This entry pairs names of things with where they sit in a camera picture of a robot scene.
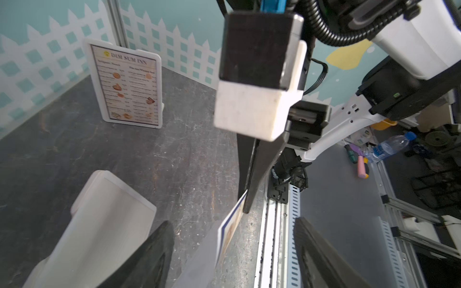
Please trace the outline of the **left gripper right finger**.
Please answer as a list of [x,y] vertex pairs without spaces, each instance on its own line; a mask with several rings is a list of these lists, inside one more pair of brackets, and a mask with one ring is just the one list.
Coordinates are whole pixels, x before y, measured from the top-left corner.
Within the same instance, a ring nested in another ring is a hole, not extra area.
[[295,219],[294,243],[305,288],[370,287],[304,217]]

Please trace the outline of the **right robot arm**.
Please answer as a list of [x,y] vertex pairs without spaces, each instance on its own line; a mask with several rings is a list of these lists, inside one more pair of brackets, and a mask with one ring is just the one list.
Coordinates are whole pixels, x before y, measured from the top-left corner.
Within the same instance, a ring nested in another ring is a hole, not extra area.
[[[226,10],[229,4],[231,12]],[[274,198],[308,185],[305,168],[329,147],[383,120],[398,121],[461,84],[461,8],[454,1],[219,1],[224,16],[214,125],[238,140],[248,213],[266,174]],[[369,40],[387,57],[337,113],[303,100],[316,42]]]

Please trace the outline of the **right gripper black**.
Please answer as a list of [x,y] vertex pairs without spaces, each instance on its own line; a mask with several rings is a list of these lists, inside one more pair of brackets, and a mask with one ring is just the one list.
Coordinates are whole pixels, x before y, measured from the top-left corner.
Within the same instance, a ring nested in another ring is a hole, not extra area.
[[328,125],[330,116],[329,104],[301,100],[289,109],[289,132],[283,132],[273,142],[237,134],[238,198],[248,190],[243,206],[245,214],[250,212],[261,182],[286,145],[295,150],[309,150],[310,145],[322,137],[322,131]]

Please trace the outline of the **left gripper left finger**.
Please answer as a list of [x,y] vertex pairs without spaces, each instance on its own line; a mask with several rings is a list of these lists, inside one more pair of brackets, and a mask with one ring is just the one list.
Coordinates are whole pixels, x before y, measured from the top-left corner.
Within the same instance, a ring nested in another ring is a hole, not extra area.
[[174,228],[163,222],[101,288],[164,288],[174,250]]

